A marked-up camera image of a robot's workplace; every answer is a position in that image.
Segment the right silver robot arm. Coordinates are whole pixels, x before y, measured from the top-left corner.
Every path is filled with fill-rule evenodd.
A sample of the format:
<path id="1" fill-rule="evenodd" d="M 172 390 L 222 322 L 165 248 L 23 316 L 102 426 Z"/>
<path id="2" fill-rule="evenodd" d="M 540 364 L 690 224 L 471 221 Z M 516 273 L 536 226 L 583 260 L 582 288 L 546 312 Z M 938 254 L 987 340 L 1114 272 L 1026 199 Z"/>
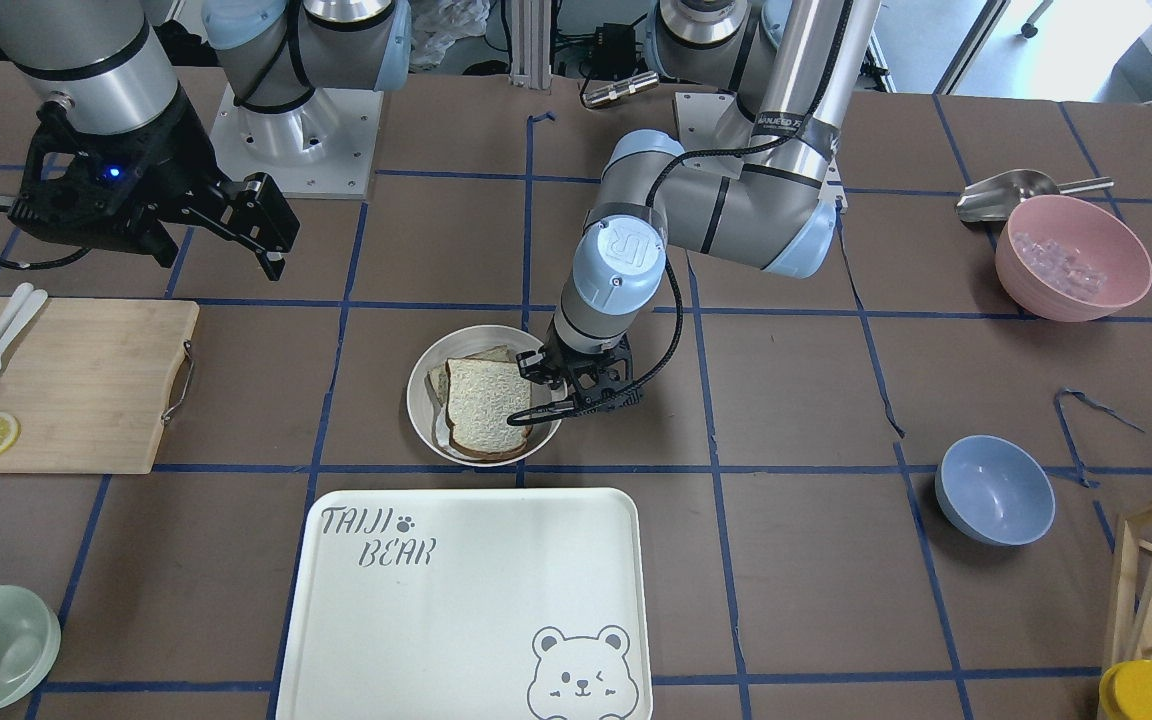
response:
<path id="1" fill-rule="evenodd" d="M 411 54 L 407 1 L 206 1 L 207 41 L 227 73 L 259 169 L 221 169 L 200 115 L 137 1 L 0 1 L 0 50 L 40 99 L 18 192 L 0 213 L 70 247 L 150 256 L 170 268 L 168 223 L 238 243 L 276 281 L 300 220 L 270 169 L 344 151 L 329 91 L 394 91 Z M 26 264 L 0 255 L 0 268 Z"/>

